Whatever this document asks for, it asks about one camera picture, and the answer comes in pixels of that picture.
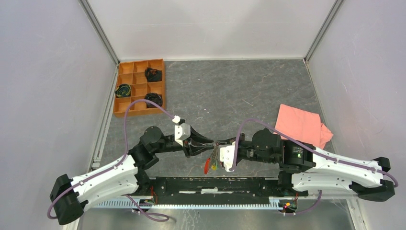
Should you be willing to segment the steel key holder red handle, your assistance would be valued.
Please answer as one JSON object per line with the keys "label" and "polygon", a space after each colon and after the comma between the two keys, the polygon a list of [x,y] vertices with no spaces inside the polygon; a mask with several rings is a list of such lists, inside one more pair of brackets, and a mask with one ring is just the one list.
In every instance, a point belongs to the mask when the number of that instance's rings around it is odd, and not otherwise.
{"label": "steel key holder red handle", "polygon": [[210,170],[218,170],[220,167],[219,163],[219,143],[216,142],[214,145],[213,152],[209,156],[209,158],[206,160],[204,168],[203,168],[203,173],[208,174]]}

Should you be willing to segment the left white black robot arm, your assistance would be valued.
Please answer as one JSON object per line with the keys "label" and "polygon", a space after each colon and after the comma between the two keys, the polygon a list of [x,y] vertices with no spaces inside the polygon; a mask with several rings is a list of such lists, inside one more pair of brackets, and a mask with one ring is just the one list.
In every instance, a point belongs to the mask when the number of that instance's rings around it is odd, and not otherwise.
{"label": "left white black robot arm", "polygon": [[187,158],[213,149],[209,139],[188,124],[176,125],[172,135],[151,126],[125,156],[76,177],[59,176],[50,193],[51,210],[59,225],[69,224],[98,203],[121,195],[145,195],[150,190],[146,170],[156,164],[158,153],[183,151]]}

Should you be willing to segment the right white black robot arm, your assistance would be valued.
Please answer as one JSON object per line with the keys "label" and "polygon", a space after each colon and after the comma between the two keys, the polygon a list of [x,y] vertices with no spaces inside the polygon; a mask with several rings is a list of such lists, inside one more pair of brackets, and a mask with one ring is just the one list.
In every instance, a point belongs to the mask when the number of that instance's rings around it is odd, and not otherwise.
{"label": "right white black robot arm", "polygon": [[267,128],[256,132],[251,141],[244,138],[241,134],[239,139],[216,143],[220,165],[231,172],[242,160],[277,164],[278,181],[272,186],[277,196],[304,196],[321,190],[383,202],[395,195],[394,182],[384,179],[390,170],[388,158],[341,157],[311,144],[282,139]]}

